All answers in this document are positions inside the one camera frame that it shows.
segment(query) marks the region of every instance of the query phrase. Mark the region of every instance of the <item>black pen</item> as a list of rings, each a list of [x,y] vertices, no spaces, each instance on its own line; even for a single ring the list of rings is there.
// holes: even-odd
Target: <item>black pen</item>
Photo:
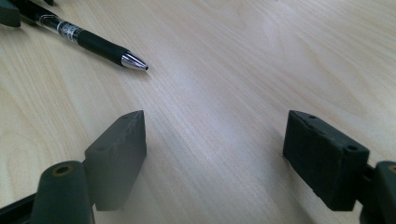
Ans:
[[[42,27],[54,31],[61,37],[82,46],[91,52],[99,54],[118,65],[138,70],[148,70],[149,67],[126,48],[115,45],[102,37],[68,21],[60,19],[54,13],[36,5],[29,0],[10,0],[24,18]]]

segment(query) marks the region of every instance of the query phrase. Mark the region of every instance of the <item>wooden table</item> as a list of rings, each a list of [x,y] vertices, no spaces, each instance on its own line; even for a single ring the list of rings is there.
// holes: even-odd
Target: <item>wooden table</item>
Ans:
[[[67,0],[47,7],[149,63],[119,67],[26,24],[0,26],[0,206],[143,109],[148,156],[102,223],[358,223],[282,157],[288,112],[396,160],[396,4]]]

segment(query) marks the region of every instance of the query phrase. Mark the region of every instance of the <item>pen tip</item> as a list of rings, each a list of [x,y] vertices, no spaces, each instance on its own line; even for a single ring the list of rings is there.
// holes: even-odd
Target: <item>pen tip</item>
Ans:
[[[137,56],[133,55],[131,51],[127,51],[122,55],[121,64],[124,67],[133,68],[141,71],[147,71],[149,66],[139,59]]]

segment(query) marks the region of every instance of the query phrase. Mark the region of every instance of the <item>pen barrel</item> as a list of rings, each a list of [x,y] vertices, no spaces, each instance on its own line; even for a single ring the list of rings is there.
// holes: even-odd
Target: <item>pen barrel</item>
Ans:
[[[121,66],[123,66],[120,60],[122,55],[129,51],[128,49],[115,45],[102,37],[85,30],[79,32],[78,44],[84,49],[92,51],[93,53],[109,59],[111,62]]]

